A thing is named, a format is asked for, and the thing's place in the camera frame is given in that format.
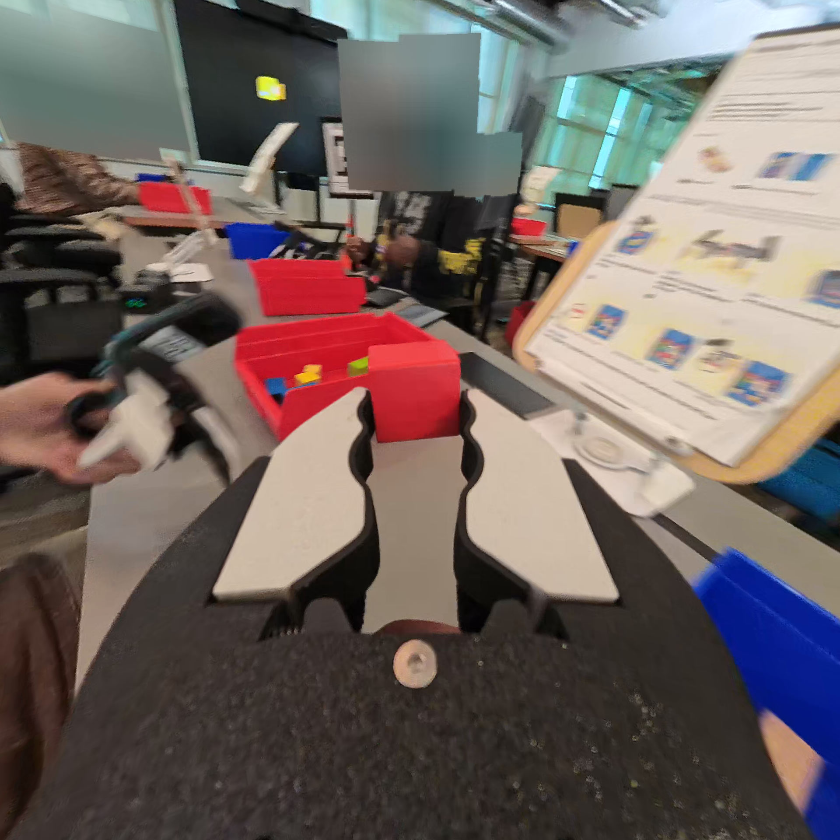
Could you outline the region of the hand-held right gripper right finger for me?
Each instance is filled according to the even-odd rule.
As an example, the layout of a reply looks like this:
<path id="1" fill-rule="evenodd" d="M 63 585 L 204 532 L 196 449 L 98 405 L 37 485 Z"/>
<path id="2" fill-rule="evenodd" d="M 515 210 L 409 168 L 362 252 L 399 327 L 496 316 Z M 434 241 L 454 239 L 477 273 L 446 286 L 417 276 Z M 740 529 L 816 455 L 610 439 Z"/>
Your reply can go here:
<path id="1" fill-rule="evenodd" d="M 458 592 L 501 601 L 613 605 L 619 591 L 564 460 L 526 421 L 462 391 L 454 572 Z"/>

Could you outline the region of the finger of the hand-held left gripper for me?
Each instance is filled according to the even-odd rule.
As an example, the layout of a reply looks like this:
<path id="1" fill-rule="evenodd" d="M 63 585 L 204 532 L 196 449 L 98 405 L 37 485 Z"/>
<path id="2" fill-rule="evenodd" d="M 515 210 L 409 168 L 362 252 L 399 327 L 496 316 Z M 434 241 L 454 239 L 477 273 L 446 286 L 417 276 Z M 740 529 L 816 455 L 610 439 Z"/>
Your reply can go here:
<path id="1" fill-rule="evenodd" d="M 110 412 L 108 422 L 80 454 L 79 469 L 91 469 L 126 452 L 141 470 L 158 469 L 175 436 L 169 396 L 161 386 L 131 386 Z"/>

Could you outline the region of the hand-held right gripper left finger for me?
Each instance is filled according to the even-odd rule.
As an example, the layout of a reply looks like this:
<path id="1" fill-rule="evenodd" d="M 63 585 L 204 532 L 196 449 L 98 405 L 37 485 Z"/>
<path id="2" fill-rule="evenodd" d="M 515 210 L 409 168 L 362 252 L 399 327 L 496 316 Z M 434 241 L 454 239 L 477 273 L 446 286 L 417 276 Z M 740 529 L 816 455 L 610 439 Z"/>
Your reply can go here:
<path id="1" fill-rule="evenodd" d="M 364 608 L 381 559 L 367 481 L 374 431 L 371 394 L 353 389 L 276 447 L 213 586 L 217 602 Z"/>

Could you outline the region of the grey desk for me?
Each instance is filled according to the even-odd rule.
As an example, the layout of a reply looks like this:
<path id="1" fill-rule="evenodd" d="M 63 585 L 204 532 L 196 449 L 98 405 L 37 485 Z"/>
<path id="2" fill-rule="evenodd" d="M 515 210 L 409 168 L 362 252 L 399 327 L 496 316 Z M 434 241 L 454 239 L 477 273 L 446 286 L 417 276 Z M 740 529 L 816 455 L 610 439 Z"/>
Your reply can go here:
<path id="1" fill-rule="evenodd" d="M 232 342 L 182 368 L 233 427 L 245 465 L 270 454 L 277 441 L 235 374 Z M 460 452 L 453 437 L 374 444 L 371 489 L 381 568 L 367 595 L 366 631 L 397 618 L 455 624 L 451 555 L 455 507 L 465 483 Z M 92 491 L 76 691 L 134 588 L 221 490 L 191 450 L 156 471 Z M 637 525 L 691 581 L 703 574 L 710 557 L 733 548 L 838 615 L 838 552 L 717 482 L 696 478 L 687 499 L 660 520 L 638 519 Z"/>

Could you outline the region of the person's left hand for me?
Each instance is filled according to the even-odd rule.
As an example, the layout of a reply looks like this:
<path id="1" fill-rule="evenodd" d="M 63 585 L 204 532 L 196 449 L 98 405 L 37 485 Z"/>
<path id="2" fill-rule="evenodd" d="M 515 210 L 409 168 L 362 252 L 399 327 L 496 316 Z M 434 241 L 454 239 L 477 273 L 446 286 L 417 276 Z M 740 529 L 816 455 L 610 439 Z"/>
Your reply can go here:
<path id="1" fill-rule="evenodd" d="M 58 372 L 3 387 L 2 465 L 45 470 L 64 483 L 83 486 L 139 472 L 140 464 L 124 449 L 90 468 L 78 465 L 88 444 L 67 421 L 67 405 L 87 393 L 111 389 L 107 381 L 76 380 Z"/>

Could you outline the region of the white board stand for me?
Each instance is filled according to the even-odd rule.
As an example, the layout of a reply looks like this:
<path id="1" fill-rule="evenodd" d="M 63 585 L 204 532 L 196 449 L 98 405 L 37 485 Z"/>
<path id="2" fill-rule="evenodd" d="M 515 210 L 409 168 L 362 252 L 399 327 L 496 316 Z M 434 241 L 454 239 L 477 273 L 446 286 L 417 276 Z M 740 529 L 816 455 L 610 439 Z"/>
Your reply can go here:
<path id="1" fill-rule="evenodd" d="M 563 409 L 528 424 L 564 459 L 576 460 L 625 513 L 654 518 L 688 498 L 696 482 L 665 455 L 618 432 L 594 414 Z"/>

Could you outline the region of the small blue plastic bin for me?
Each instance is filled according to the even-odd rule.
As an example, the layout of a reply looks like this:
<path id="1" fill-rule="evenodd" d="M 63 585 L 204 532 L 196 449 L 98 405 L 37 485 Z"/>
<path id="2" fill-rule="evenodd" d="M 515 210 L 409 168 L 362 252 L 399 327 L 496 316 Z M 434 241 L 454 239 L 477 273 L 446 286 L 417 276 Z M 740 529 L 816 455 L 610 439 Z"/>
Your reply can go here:
<path id="1" fill-rule="evenodd" d="M 266 259 L 283 246 L 289 233 L 273 224 L 230 223 L 224 226 L 231 259 Z"/>

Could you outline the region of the wooden table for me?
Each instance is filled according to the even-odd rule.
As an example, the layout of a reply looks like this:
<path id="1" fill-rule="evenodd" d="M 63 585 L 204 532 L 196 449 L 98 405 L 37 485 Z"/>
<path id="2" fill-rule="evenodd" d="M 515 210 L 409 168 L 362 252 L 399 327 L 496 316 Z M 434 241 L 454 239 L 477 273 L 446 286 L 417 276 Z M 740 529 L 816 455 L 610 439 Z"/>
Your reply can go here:
<path id="1" fill-rule="evenodd" d="M 192 213 L 152 211 L 139 205 L 114 207 L 109 212 L 141 235 L 154 238 L 189 235 L 200 227 L 200 221 L 224 237 L 224 229 L 229 224 L 272 224 L 277 218 L 271 207 L 226 196 L 212 195 L 212 199 L 213 212 L 203 217 Z"/>

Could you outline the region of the black office chair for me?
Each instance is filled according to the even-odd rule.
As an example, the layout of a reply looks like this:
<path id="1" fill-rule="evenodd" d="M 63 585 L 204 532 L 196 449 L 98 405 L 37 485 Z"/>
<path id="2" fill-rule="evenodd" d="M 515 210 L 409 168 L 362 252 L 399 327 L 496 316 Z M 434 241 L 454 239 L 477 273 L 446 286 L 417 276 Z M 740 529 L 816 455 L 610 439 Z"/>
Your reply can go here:
<path id="1" fill-rule="evenodd" d="M 123 325 L 122 256 L 88 227 L 19 213 L 15 202 L 2 182 L 1 383 L 86 376 Z"/>

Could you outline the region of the small red plastic bin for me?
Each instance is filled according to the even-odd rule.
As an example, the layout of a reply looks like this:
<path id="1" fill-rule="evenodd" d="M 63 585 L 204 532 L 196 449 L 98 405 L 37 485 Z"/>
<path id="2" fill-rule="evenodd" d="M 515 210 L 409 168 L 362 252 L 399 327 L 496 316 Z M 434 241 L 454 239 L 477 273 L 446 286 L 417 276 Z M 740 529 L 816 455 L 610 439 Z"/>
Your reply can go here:
<path id="1" fill-rule="evenodd" d="M 189 203 L 183 189 L 173 182 L 140 181 L 138 187 L 141 205 L 153 213 L 186 215 L 197 210 L 204 216 L 214 214 L 212 194 L 205 188 L 189 185 Z"/>

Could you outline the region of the red bag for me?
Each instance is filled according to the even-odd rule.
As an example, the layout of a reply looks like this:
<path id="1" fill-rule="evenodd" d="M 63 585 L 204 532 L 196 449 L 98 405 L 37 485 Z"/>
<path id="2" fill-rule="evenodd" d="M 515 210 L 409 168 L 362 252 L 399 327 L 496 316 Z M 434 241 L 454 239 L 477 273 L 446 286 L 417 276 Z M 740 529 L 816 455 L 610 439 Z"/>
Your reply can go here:
<path id="1" fill-rule="evenodd" d="M 534 300 L 527 300 L 520 302 L 514 309 L 511 310 L 507 327 L 504 332 L 504 340 L 511 352 L 511 357 L 516 357 L 518 336 L 523 328 L 523 325 L 528 324 L 532 320 L 532 313 L 538 306 Z"/>

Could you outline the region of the blue floor tub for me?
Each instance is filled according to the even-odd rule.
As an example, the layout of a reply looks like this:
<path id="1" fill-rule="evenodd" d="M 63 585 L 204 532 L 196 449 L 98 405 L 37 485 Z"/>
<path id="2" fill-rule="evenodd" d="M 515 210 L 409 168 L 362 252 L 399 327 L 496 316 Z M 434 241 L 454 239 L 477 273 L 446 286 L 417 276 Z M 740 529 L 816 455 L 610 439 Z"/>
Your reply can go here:
<path id="1" fill-rule="evenodd" d="M 839 445 L 822 438 L 758 487 L 828 526 L 838 525 Z"/>

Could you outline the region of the black monitor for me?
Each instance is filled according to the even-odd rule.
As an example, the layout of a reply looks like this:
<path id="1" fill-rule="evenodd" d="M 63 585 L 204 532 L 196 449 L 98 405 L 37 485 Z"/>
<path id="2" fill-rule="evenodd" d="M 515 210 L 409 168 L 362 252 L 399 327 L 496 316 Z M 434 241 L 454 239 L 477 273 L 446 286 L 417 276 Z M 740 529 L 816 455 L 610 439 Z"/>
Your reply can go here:
<path id="1" fill-rule="evenodd" d="M 271 2 L 173 4 L 199 158 L 246 166 L 279 123 L 297 123 L 276 170 L 326 176 L 322 121 L 340 116 L 348 32 Z"/>

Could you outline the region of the person's brown clothing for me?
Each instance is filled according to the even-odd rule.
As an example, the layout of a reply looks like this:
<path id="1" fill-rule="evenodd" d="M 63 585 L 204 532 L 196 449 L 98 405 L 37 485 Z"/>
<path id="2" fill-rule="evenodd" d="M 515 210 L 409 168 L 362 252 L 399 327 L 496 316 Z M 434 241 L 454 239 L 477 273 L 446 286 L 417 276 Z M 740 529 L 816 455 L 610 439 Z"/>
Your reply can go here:
<path id="1" fill-rule="evenodd" d="M 55 761 L 76 684 L 80 604 L 47 553 L 1 570 L 1 838 Z"/>

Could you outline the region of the instruction sheet board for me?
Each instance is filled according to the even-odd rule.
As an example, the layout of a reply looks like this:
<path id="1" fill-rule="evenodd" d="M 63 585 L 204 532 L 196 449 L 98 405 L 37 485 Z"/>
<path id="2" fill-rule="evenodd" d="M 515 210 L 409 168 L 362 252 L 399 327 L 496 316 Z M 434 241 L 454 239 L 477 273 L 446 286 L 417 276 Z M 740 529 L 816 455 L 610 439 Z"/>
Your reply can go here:
<path id="1" fill-rule="evenodd" d="M 698 476 L 781 473 L 838 421 L 838 23 L 756 36 L 517 362 Z"/>

